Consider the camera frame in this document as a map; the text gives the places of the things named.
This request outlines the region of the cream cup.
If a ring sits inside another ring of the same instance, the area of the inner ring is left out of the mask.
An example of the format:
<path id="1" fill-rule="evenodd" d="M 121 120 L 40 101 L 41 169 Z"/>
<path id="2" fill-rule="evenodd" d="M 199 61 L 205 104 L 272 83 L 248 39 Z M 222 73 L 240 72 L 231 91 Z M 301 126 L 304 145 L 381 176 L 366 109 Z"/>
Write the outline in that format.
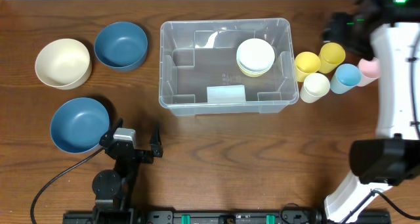
<path id="1" fill-rule="evenodd" d="M 320 73 L 309 74 L 301 87 L 300 98 L 306 103 L 316 102 L 329 93 L 330 82 Z"/>

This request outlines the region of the light blue small bowl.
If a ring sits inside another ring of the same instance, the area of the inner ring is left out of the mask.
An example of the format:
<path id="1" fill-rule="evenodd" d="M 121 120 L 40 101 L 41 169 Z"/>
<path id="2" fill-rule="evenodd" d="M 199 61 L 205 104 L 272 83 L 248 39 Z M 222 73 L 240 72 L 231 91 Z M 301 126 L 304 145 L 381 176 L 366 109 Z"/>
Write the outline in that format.
<path id="1" fill-rule="evenodd" d="M 247 74 L 264 74 L 265 72 L 269 71 L 271 69 L 271 66 L 267 69 L 261 70 L 261 71 L 252 71 L 248 70 L 239 60 L 237 60 L 238 66 L 240 67 L 240 70 L 243 72 L 246 72 Z"/>

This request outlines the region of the clear plastic storage bin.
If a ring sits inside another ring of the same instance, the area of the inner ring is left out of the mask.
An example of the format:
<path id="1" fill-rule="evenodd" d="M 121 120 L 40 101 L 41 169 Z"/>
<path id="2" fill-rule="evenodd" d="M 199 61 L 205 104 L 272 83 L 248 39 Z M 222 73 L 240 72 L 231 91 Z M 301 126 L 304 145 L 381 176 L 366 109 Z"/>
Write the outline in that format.
<path id="1" fill-rule="evenodd" d="M 274 50 L 272 67 L 249 77 L 240 44 L 258 38 Z M 299 100 L 291 28 L 284 18 L 168 21 L 160 28 L 159 103 L 176 116 L 278 113 Z"/>

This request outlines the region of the yellow cup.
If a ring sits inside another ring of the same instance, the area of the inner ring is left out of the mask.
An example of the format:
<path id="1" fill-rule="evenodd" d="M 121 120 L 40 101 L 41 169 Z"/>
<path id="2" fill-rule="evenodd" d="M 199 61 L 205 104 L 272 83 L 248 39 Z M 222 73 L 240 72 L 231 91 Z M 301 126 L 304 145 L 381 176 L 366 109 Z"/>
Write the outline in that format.
<path id="1" fill-rule="evenodd" d="M 295 57 L 297 81 L 303 82 L 312 73 L 316 73 L 321 66 L 319 56 L 312 52 L 301 52 Z"/>
<path id="2" fill-rule="evenodd" d="M 320 49 L 318 56 L 321 62 L 319 72 L 328 74 L 344 62 L 346 53 L 338 43 L 326 43 Z"/>

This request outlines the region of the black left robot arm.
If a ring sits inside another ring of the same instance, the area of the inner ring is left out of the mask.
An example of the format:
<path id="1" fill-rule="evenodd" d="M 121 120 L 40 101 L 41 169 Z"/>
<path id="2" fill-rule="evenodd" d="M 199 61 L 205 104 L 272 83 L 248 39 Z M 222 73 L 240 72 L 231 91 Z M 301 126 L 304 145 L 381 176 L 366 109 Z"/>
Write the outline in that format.
<path id="1" fill-rule="evenodd" d="M 118 119 L 103 136 L 99 145 L 115 160 L 113 169 L 99 172 L 92 183 L 95 194 L 93 216 L 87 223 L 144 223 L 142 212 L 131 207 L 131 197 L 141 164 L 151 164 L 163 156 L 163 147 L 156 125 L 150 137 L 150 149 L 136 148 L 135 130 L 123 128 Z"/>

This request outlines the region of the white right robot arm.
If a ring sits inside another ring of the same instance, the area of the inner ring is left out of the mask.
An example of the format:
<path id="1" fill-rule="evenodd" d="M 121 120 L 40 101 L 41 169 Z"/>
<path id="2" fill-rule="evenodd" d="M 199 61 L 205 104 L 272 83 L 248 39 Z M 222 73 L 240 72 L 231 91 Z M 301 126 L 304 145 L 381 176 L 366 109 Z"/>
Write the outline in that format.
<path id="1" fill-rule="evenodd" d="M 379 61 L 376 137 L 352 143 L 350 172 L 325 198 L 323 223 L 387 223 L 387 212 L 367 205 L 419 175 L 419 0 L 356 4 L 353 14 L 332 15 L 323 39 Z"/>

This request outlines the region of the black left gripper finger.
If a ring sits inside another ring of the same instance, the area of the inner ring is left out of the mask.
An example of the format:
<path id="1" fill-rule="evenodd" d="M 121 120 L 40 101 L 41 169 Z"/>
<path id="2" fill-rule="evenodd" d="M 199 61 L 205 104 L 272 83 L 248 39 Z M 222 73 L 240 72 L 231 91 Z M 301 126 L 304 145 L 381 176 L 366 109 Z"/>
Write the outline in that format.
<path id="1" fill-rule="evenodd" d="M 152 136 L 150 137 L 150 147 L 154 157 L 161 158 L 163 156 L 163 146 L 161 143 L 159 124 L 156 124 Z"/>
<path id="2" fill-rule="evenodd" d="M 102 147 L 112 146 L 115 143 L 114 134 L 118 128 L 122 127 L 122 125 L 123 119 L 119 118 L 117 122 L 113 126 L 111 126 L 111 128 L 109 128 L 109 130 L 105 132 L 103 136 L 101 136 L 99 140 L 99 145 Z"/>

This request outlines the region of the white small bowl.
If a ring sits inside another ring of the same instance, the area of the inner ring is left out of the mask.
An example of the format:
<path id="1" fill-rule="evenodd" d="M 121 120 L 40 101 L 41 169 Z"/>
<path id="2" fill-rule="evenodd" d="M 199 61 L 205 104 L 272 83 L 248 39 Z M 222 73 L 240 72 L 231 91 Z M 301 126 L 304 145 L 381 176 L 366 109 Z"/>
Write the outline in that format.
<path id="1" fill-rule="evenodd" d="M 238 47 L 236 58 L 247 70 L 262 72 L 269 69 L 275 61 L 273 47 L 263 39 L 247 39 Z"/>

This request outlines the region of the light blue cup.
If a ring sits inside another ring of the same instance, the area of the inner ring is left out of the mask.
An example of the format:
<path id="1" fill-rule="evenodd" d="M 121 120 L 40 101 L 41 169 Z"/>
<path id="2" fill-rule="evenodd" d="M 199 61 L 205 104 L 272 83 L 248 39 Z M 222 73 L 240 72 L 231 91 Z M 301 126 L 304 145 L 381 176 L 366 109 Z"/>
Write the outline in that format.
<path id="1" fill-rule="evenodd" d="M 336 69 L 330 81 L 330 89 L 336 94 L 343 94 L 356 87 L 361 79 L 359 68 L 353 64 L 342 64 Z"/>

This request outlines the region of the pink cup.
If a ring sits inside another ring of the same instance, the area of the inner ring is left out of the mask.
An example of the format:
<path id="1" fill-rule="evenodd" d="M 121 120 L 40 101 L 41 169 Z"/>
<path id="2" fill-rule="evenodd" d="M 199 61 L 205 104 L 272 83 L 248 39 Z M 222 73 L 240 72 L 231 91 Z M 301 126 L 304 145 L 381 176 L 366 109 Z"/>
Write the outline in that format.
<path id="1" fill-rule="evenodd" d="M 377 58 L 373 58 L 372 60 L 362 58 L 357 67 L 361 73 L 361 80 L 358 87 L 364 87 L 381 76 L 379 60 Z"/>

